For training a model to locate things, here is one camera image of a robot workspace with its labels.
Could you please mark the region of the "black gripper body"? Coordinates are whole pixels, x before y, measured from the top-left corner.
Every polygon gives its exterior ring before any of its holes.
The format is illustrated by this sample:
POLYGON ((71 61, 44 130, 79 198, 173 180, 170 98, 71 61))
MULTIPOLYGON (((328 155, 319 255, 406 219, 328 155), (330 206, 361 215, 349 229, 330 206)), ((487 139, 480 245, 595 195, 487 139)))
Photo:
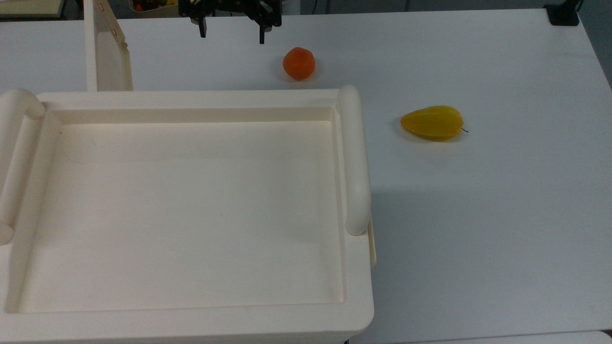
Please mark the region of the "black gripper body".
POLYGON ((266 29, 282 26, 280 0, 179 0, 178 14, 190 18, 199 27, 199 18, 209 17, 216 11, 242 13, 266 29))

